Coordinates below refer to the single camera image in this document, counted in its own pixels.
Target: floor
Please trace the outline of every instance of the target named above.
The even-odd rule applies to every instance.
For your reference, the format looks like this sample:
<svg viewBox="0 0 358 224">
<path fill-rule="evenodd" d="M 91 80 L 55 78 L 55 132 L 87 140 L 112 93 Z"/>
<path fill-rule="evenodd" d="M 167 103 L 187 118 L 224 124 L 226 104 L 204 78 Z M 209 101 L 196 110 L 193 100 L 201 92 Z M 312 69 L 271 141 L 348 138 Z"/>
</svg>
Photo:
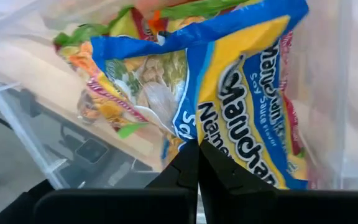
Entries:
<svg viewBox="0 0 358 224">
<path fill-rule="evenodd" d="M 44 179 L 20 140 L 0 124 L 0 211 Z"/>
</svg>

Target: plastic bin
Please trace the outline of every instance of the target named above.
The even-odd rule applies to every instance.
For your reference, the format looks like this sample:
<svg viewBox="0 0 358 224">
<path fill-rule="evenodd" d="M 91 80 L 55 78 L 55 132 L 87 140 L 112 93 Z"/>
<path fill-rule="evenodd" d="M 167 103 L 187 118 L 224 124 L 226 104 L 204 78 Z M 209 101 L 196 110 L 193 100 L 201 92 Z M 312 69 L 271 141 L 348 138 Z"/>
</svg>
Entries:
<svg viewBox="0 0 358 224">
<path fill-rule="evenodd" d="M 162 170 L 156 150 L 163 144 L 160 136 L 144 131 L 122 140 L 103 120 L 84 124 L 78 119 L 77 101 L 85 84 L 51 44 L 59 32 L 71 32 L 84 22 L 108 21 L 123 2 L 128 4 L 0 0 L 0 110 L 56 188 L 114 187 L 111 179 L 137 172 L 136 162 L 148 167 L 144 172 Z M 358 0 L 309 4 L 309 16 L 294 31 L 287 94 L 308 150 L 311 188 L 358 189 Z M 49 124 L 36 116 L 40 107 L 74 126 L 67 129 L 79 128 L 91 136 L 82 138 L 74 151 L 60 144 L 57 153 L 51 152 L 58 144 L 51 139 L 56 132 L 46 131 Z M 98 151 L 87 151 L 93 144 Z M 71 166 L 75 172 L 67 169 Z M 82 181 L 70 184 L 74 173 Z"/>
</svg>

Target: plastic bag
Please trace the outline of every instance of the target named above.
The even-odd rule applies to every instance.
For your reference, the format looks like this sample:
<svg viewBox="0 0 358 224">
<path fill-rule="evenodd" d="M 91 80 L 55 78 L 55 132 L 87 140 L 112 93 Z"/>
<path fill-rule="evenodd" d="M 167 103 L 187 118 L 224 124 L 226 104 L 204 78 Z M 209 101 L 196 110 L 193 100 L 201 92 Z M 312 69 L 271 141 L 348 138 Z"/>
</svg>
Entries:
<svg viewBox="0 0 358 224">
<path fill-rule="evenodd" d="M 306 164 L 293 151 L 291 104 L 280 90 L 279 38 L 307 12 L 305 0 L 264 0 L 192 23 L 163 45 L 93 37 L 93 59 L 163 131 L 208 140 L 278 188 L 304 189 Z"/>
</svg>

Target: instant noodle package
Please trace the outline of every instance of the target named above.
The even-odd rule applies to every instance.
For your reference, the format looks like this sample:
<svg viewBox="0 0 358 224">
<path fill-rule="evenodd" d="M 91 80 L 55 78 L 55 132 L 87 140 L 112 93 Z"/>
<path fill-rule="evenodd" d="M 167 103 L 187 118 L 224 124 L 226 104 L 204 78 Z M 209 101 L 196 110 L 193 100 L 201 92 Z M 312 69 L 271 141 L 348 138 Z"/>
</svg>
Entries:
<svg viewBox="0 0 358 224">
<path fill-rule="evenodd" d="M 298 120 L 284 94 L 305 0 L 189 1 L 148 19 L 136 6 L 54 40 L 120 137 L 154 125 L 166 164 L 187 141 L 207 140 L 267 183 L 305 189 Z"/>
</svg>

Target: noodle package image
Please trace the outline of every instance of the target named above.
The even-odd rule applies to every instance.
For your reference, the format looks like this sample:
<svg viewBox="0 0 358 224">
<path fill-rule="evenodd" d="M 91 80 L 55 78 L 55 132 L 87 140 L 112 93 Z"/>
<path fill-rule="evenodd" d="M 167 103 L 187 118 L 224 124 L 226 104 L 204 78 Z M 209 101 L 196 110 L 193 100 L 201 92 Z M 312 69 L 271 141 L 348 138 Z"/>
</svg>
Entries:
<svg viewBox="0 0 358 224">
<path fill-rule="evenodd" d="M 307 13 L 305 0 L 253 2 L 176 21 L 160 44 L 92 37 L 92 58 L 122 100 L 163 133 L 208 140 L 267 183 L 305 189 L 296 114 L 280 88 L 280 43 Z"/>
</svg>

